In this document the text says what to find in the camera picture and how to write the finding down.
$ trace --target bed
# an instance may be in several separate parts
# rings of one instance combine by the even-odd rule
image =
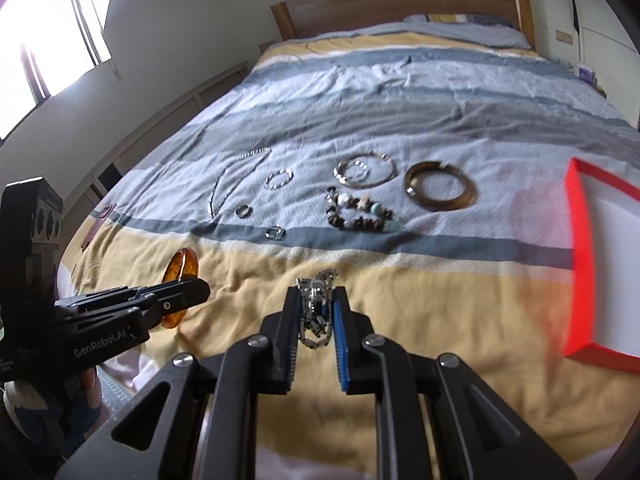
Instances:
[[[615,446],[640,408],[640,378],[561,356],[572,294],[563,178],[578,156],[640,183],[638,133],[536,54],[529,0],[287,0],[271,10],[288,41],[126,174],[63,255],[62,296],[156,283],[183,247],[211,284],[177,328],[105,369],[135,391],[179,351],[207,356],[255,333],[296,278],[333,267],[377,332],[410,352],[459,354],[568,462]],[[336,164],[368,150],[387,154],[398,176],[342,187]],[[423,160],[464,171],[475,202],[430,212],[409,200],[402,176]],[[274,182],[284,170],[290,182],[266,189],[280,170]],[[396,227],[328,224],[329,186],[368,192]],[[242,204],[250,216],[235,215]],[[281,239],[266,237],[275,224]],[[260,400],[258,468],[373,474],[373,428],[373,400],[340,394],[334,352],[301,348],[290,395]]]

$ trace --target wall switch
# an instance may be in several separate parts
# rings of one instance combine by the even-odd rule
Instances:
[[[574,37],[568,32],[563,32],[562,30],[556,30],[556,40],[569,45],[574,44]]]
[[[264,54],[265,50],[267,50],[271,45],[275,45],[275,44],[276,44],[276,40],[265,41],[264,43],[261,43],[260,45],[258,45],[260,54]]]

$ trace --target blue gripper pad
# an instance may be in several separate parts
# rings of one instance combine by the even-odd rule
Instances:
[[[342,321],[342,310],[337,301],[334,300],[334,344],[335,360],[338,365],[338,379],[340,389],[346,392],[349,389],[351,378],[349,377],[347,341],[344,335],[344,322]]]

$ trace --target yellow stripe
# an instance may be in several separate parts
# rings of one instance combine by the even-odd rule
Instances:
[[[88,229],[88,222],[83,231]],[[163,364],[179,351],[223,352],[255,333],[282,308],[288,286],[335,266],[354,310],[409,352],[459,354],[568,461],[620,441],[640,408],[640,377],[561,357],[570,283],[530,276],[436,272],[399,266],[283,258],[221,250],[191,235],[148,236],[105,222],[79,258],[82,232],[63,259],[83,291],[149,285],[172,254],[193,247],[210,300],[176,330],[156,329],[143,352]],[[340,393],[333,348],[300,347],[292,392],[260,398],[258,441],[296,454],[373,473],[373,401]]]
[[[520,48],[489,48],[477,43],[448,40],[446,38],[430,36],[429,34],[401,32],[397,34],[381,34],[379,36],[355,36],[354,38],[311,40],[306,43],[283,43],[281,45],[274,46],[265,52],[258,60],[256,68],[259,68],[268,60],[277,56],[304,57],[308,54],[326,55],[331,53],[347,53],[355,50],[384,48],[388,46],[466,48],[495,55],[507,54],[541,59],[533,50],[524,50]]]

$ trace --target silver chain necklace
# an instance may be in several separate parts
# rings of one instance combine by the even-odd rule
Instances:
[[[231,185],[231,188],[229,189],[229,191],[227,191],[226,194],[222,197],[222,200],[219,203],[217,203],[216,205],[214,205],[213,198],[214,198],[214,196],[216,194],[216,189],[218,188],[218,184],[220,182],[220,179],[226,173],[226,170],[228,170],[236,162],[240,162],[241,160],[245,160],[246,158],[249,158],[250,156],[258,155],[259,153],[264,153],[264,155],[261,156],[261,158],[258,160],[258,162],[256,162],[255,165],[249,171],[247,171],[243,176],[241,176],[238,180],[236,180]],[[218,216],[218,214],[220,213],[220,209],[222,208],[223,205],[225,205],[226,199],[231,196],[231,194],[236,190],[236,188],[238,186],[240,186],[240,184],[242,184],[242,181],[244,179],[246,179],[249,175],[251,175],[258,168],[258,166],[260,166],[260,164],[264,161],[265,158],[267,158],[269,156],[270,153],[271,153],[271,148],[267,148],[267,147],[258,148],[257,150],[251,150],[250,152],[246,152],[244,155],[238,156],[237,158],[235,158],[234,160],[232,160],[230,163],[228,163],[225,166],[225,169],[222,170],[222,173],[220,173],[220,176],[216,180],[216,183],[213,185],[213,190],[211,191],[211,195],[209,197],[209,214],[211,215],[211,218],[215,219],[215,217]]]

